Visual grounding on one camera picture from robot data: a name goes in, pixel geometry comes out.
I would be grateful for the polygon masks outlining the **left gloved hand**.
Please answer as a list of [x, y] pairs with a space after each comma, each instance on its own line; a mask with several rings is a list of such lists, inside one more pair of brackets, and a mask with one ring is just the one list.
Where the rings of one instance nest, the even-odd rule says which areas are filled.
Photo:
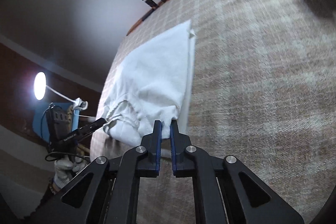
[[86, 166], [87, 161], [79, 157], [75, 157], [74, 161], [71, 161], [68, 156], [56, 160], [54, 163], [56, 189], [64, 188]]

